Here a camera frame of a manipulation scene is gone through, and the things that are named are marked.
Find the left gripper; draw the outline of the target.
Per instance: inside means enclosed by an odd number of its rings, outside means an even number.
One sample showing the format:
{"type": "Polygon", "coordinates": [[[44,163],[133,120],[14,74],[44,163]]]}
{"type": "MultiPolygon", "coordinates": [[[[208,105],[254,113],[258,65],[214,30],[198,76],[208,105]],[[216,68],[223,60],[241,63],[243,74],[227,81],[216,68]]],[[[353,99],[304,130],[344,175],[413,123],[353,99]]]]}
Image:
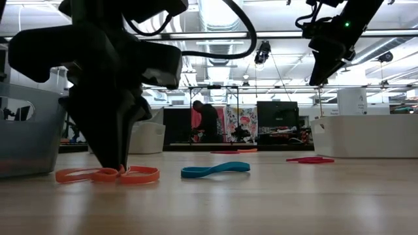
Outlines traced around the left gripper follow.
{"type": "Polygon", "coordinates": [[[121,57],[105,32],[91,24],[64,25],[20,31],[8,44],[9,65],[36,83],[50,79],[50,69],[68,63],[79,68],[82,82],[95,89],[116,87],[135,96],[117,128],[116,154],[105,137],[101,120],[102,105],[92,96],[67,97],[67,112],[84,135],[102,167],[127,166],[133,125],[152,118],[147,100],[141,96],[139,82],[129,82],[122,73],[121,57]]]}

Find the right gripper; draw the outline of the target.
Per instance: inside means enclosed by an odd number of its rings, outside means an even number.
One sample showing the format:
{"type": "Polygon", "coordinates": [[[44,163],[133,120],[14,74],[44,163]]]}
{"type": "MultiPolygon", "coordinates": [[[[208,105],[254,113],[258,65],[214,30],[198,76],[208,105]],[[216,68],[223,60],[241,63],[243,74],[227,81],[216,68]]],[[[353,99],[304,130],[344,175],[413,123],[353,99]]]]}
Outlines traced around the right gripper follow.
{"type": "Polygon", "coordinates": [[[341,16],[303,23],[303,37],[310,39],[315,64],[309,84],[319,86],[355,57],[355,44],[362,35],[362,24],[341,16]]]}

